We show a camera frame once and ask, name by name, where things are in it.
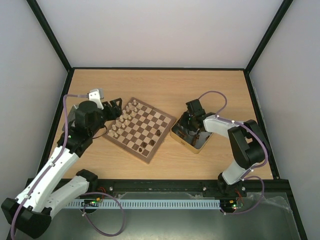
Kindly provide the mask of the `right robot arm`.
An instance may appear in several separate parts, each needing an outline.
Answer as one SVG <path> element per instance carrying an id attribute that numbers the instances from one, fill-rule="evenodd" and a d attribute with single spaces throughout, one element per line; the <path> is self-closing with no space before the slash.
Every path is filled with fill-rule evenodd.
<path id="1" fill-rule="evenodd" d="M 229 139 L 233 161 L 217 179 L 218 191 L 229 196 L 249 172 L 268 162 L 270 145 L 255 120 L 242 122 L 223 118 L 218 113 L 206 113 L 199 99 L 187 102 L 186 107 L 180 121 L 186 130 L 218 134 Z"/>

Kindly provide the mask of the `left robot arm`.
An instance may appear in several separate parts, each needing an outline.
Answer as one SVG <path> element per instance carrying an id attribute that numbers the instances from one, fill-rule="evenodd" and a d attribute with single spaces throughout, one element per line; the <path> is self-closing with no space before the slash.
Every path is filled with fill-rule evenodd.
<path id="1" fill-rule="evenodd" d="M 96 195 L 98 176 L 82 169 L 68 183 L 55 189 L 65 172 L 93 143 L 96 133 L 122 113 L 122 99 L 102 102 L 88 98 L 65 119 L 65 129 L 51 157 L 31 183 L 15 198 L 6 198 L 1 209 L 10 224 L 10 238 L 16 230 L 33 239 L 50 226 L 54 216 L 69 202 L 82 195 Z"/>

